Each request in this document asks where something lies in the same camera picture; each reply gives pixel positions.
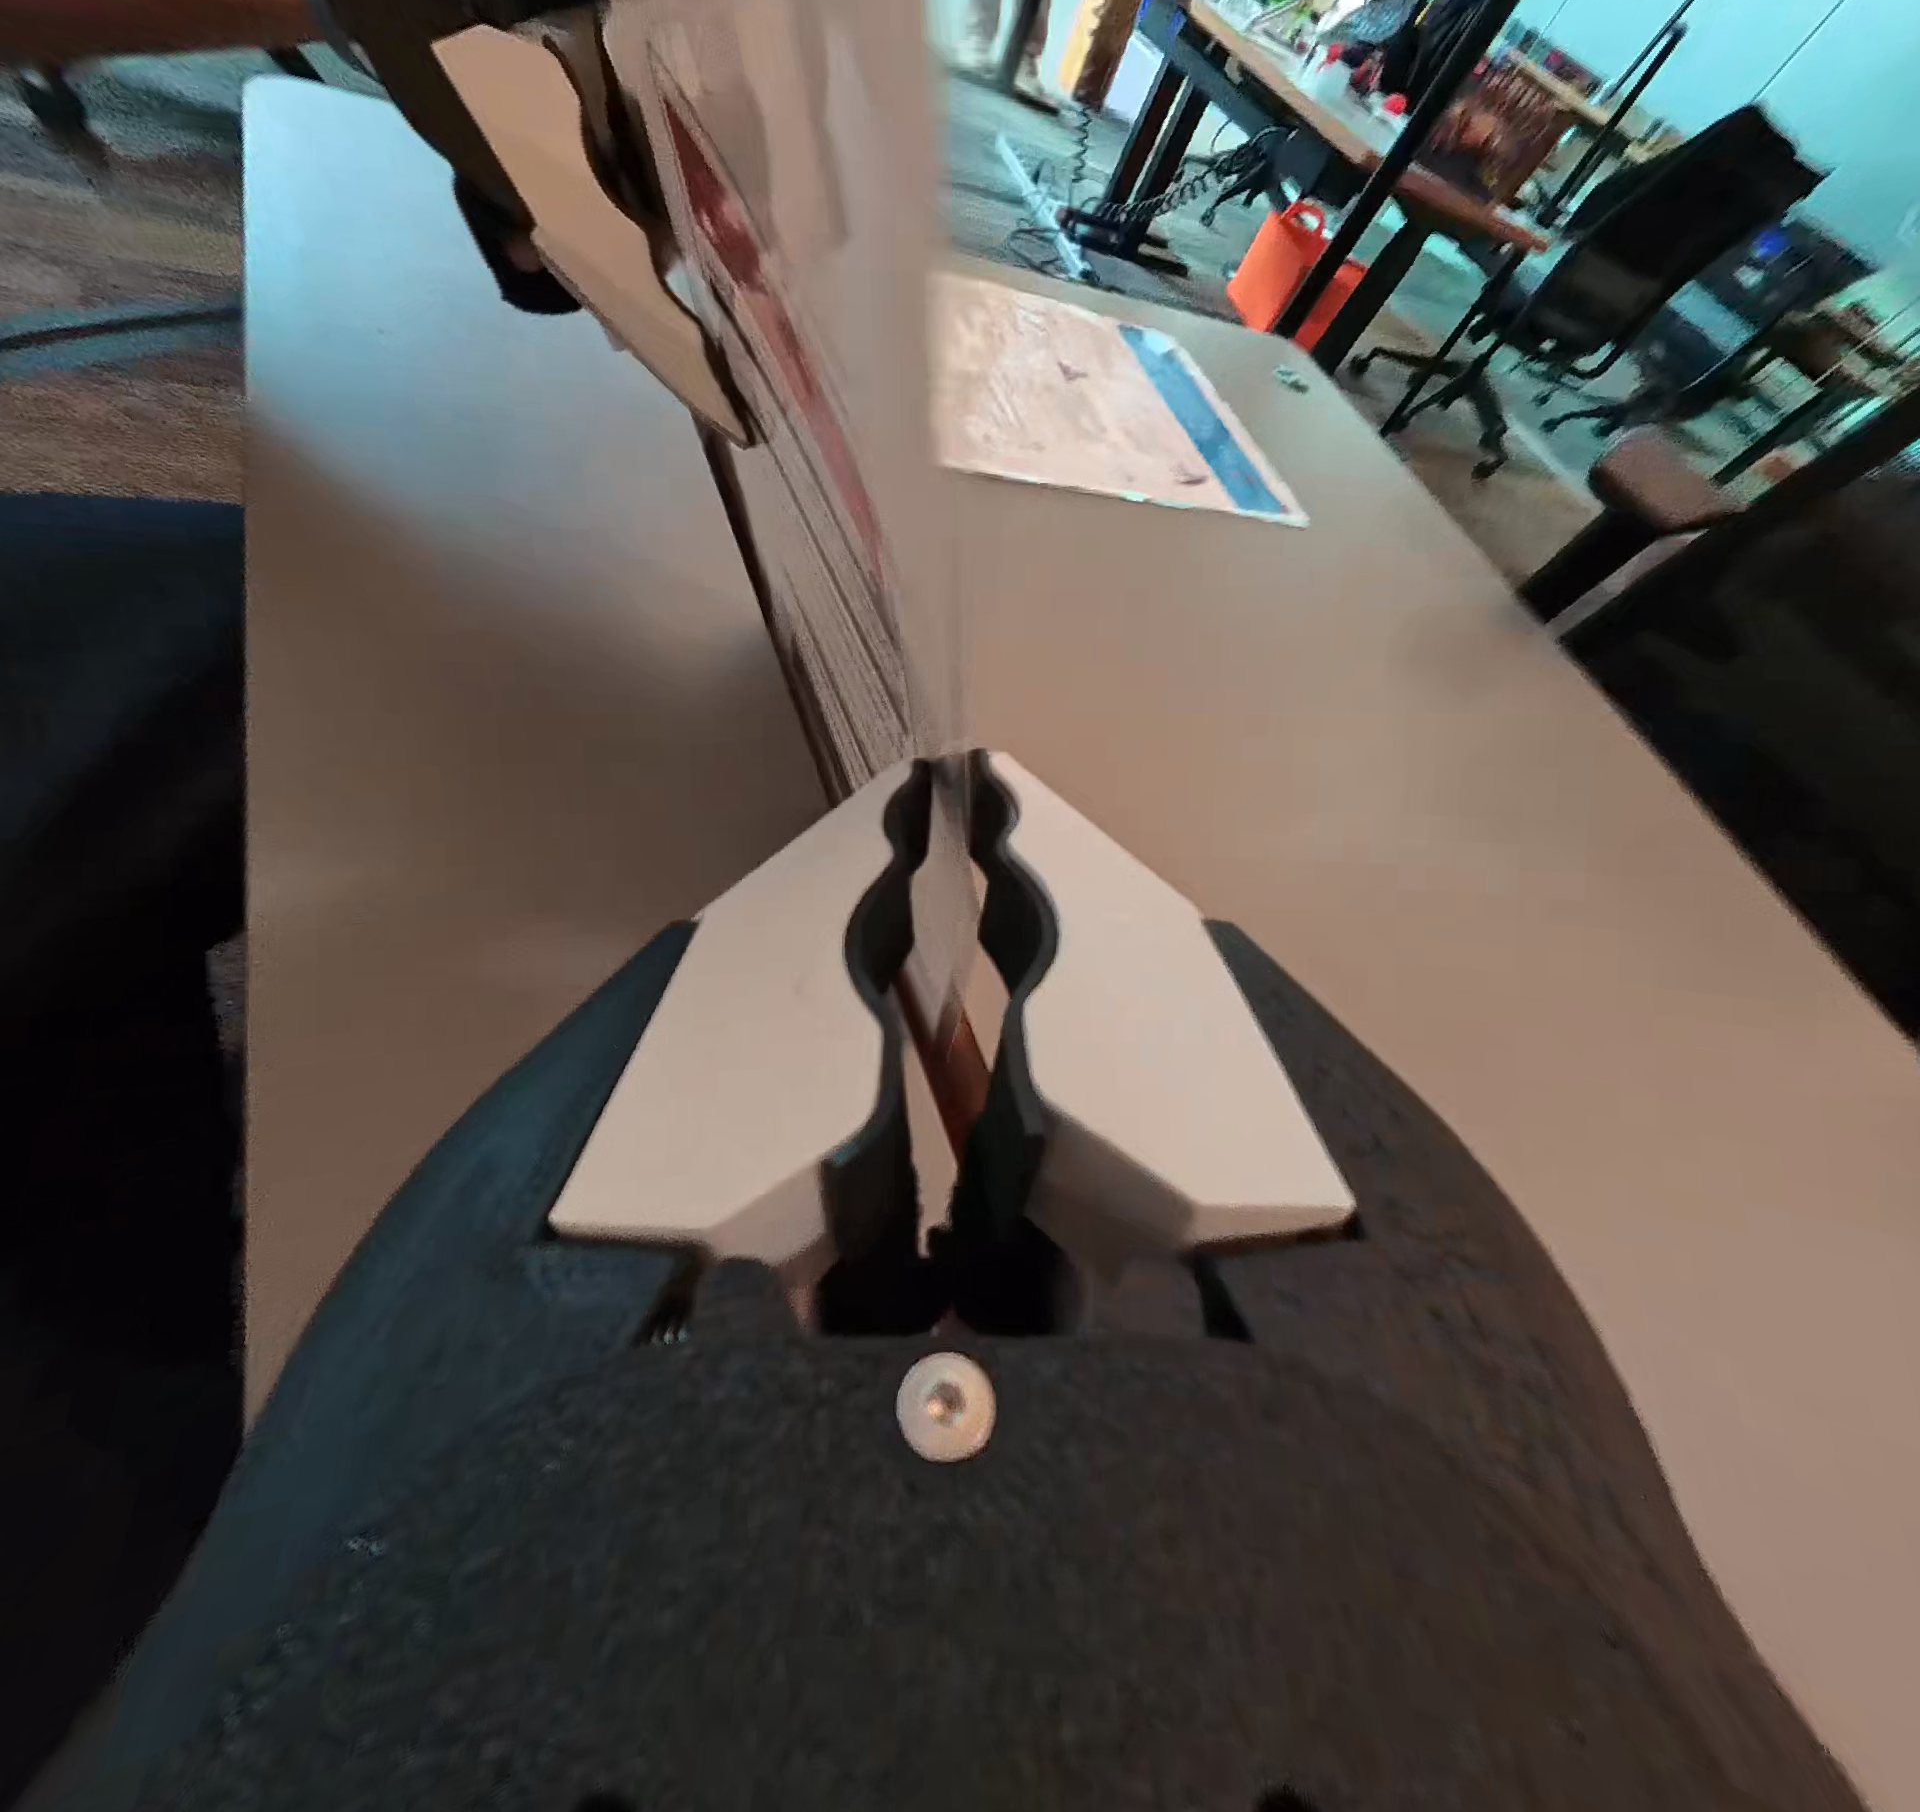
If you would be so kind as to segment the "person's dark trousers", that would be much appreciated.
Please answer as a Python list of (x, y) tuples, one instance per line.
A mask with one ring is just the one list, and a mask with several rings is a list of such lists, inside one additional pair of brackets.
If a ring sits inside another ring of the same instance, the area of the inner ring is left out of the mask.
[(2, 1785), (179, 1574), (239, 1441), (244, 516), (2, 504)]

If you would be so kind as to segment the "laminated printed leaflet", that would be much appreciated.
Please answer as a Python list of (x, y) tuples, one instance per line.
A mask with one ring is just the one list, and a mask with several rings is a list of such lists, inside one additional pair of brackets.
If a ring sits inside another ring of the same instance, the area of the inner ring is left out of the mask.
[(1304, 529), (1308, 509), (1162, 330), (937, 271), (928, 406), (958, 474)]

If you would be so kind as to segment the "white power strip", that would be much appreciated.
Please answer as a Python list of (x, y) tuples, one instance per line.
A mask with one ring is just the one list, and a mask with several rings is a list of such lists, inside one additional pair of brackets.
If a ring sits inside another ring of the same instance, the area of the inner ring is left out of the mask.
[(1014, 200), (1025, 216), (1023, 232), (1043, 240), (1058, 271), (1072, 284), (1094, 284), (1092, 271), (1082, 244), (1069, 229), (1071, 206), (1049, 193), (1041, 180), (1026, 168), (1021, 151), (1009, 141), (1006, 132), (996, 129), (993, 139), (996, 166), (1014, 193)]

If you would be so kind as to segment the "black metal pole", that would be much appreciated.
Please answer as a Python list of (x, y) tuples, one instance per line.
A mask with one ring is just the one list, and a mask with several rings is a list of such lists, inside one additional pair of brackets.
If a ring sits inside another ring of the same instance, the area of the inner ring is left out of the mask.
[(1370, 174), (1328, 251), (1308, 269), (1308, 276), (1280, 313), (1273, 325), (1277, 336), (1301, 336), (1311, 319), (1312, 307), (1332, 289), (1340, 266), (1348, 262), (1354, 244), (1367, 234), (1381, 206), (1405, 185), (1405, 174), (1424, 160), (1441, 119), (1445, 119), (1460, 85), (1475, 72), (1482, 55), (1500, 35), (1500, 30), (1517, 4), (1519, 0), (1486, 0), (1475, 10), (1474, 22), (1463, 26), (1455, 35), (1453, 49), (1432, 77), (1432, 83), (1412, 102), (1396, 143)]

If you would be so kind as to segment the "wooden desk with black legs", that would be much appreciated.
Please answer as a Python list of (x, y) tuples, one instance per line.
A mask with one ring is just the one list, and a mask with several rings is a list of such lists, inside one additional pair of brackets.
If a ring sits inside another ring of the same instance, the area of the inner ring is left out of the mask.
[[(1215, 0), (1145, 0), (1141, 30), (1160, 52), (1160, 68), (1099, 194), (1099, 213), (1114, 226), (1121, 258), (1139, 256), (1156, 203), (1170, 190), (1210, 108), (1249, 135), (1270, 129), (1308, 135), (1358, 174), (1387, 160), (1395, 145), (1387, 119), (1350, 92), (1334, 95), (1328, 81), (1311, 77), (1301, 55), (1242, 31)], [(1428, 240), (1492, 240), (1524, 256), (1541, 256), (1550, 242), (1526, 216), (1424, 166), (1395, 176), (1387, 203), (1398, 206), (1402, 224), (1366, 266), (1358, 289), (1312, 346), (1325, 370), (1337, 370), (1354, 353)]]

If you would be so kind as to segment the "printed paper sheet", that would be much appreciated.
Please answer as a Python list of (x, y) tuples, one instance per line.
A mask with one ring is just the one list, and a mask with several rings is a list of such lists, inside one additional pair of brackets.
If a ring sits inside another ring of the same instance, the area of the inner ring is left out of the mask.
[(941, 110), (925, 0), (603, 0), (678, 283), (744, 408), (745, 551), (829, 793), (900, 773), (925, 850), (881, 996), (962, 1166), (989, 1064), (964, 591), (931, 433)]

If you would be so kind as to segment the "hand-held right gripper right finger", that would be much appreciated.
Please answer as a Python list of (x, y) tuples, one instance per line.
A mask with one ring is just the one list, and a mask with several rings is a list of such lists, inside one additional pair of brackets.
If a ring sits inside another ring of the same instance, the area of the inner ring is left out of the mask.
[(971, 777), (1006, 1009), (955, 1177), (955, 1317), (1074, 1320), (1136, 1266), (1354, 1224), (1201, 909), (1013, 756)]

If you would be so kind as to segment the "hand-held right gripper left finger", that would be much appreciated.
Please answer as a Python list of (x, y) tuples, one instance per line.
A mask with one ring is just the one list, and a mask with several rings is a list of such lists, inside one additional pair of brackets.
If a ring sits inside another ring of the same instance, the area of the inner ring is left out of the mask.
[(925, 765), (889, 769), (697, 914), (547, 1226), (756, 1262), (829, 1327), (925, 1326), (895, 984)]

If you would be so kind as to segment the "black office chair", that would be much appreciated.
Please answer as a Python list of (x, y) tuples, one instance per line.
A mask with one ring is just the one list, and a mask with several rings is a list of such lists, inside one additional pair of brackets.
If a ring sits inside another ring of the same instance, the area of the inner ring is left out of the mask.
[(1503, 356), (1562, 389), (1590, 384), (1645, 336), (1672, 299), (1816, 193), (1817, 166), (1760, 102), (1636, 166), (1616, 168), (1571, 206), (1541, 256), (1497, 266), (1449, 336), (1428, 353), (1370, 346), (1348, 370), (1407, 370), (1380, 436), (1468, 404), (1477, 420), (1475, 481), (1506, 462), (1508, 415), (1494, 383)]
[[(1696, 533), (1599, 508), (1519, 602), (1919, 1036), (1919, 396)], [(1734, 481), (1717, 481), (1736, 490)]]

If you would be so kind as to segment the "light grey desk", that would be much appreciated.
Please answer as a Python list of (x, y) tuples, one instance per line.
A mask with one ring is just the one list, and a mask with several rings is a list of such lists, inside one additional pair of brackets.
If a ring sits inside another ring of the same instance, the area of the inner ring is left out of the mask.
[[(823, 789), (683, 410), (500, 303), (379, 99), (244, 91), (247, 1411), (447, 1127)], [(1916, 1809), (1916, 1054), (1328, 379), (1183, 312), (1304, 530), (944, 476), (972, 713), (1497, 1177), (1700, 1560)]]

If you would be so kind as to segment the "orange plastic bin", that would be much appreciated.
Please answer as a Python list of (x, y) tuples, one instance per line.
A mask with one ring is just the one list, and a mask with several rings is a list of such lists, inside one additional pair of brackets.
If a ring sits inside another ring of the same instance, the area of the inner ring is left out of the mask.
[[(1233, 312), (1247, 329), (1273, 332), (1280, 325), (1296, 290), (1328, 251), (1332, 229), (1329, 209), (1311, 197), (1266, 216), (1227, 283)], [(1319, 344), (1332, 319), (1362, 284), (1366, 271), (1367, 266), (1352, 260), (1337, 266), (1332, 289), (1315, 303), (1308, 322), (1296, 335), (1304, 349)]]

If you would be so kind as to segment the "brown padded seat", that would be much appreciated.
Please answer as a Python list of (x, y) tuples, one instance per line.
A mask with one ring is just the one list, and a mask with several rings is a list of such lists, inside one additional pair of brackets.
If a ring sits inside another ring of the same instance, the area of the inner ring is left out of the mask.
[(1588, 488), (1603, 513), (1650, 537), (1711, 529), (1743, 509), (1739, 494), (1703, 472), (1689, 447), (1660, 427), (1617, 434), (1597, 458)]

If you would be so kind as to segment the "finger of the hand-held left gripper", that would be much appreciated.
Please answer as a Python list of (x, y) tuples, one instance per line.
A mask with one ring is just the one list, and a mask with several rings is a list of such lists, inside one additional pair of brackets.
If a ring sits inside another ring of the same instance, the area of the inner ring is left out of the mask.
[(550, 41), (489, 23), (439, 41), (434, 55), (527, 205), (540, 262), (703, 428), (752, 447), (754, 420), (712, 338), (592, 154), (588, 100), (564, 55)]

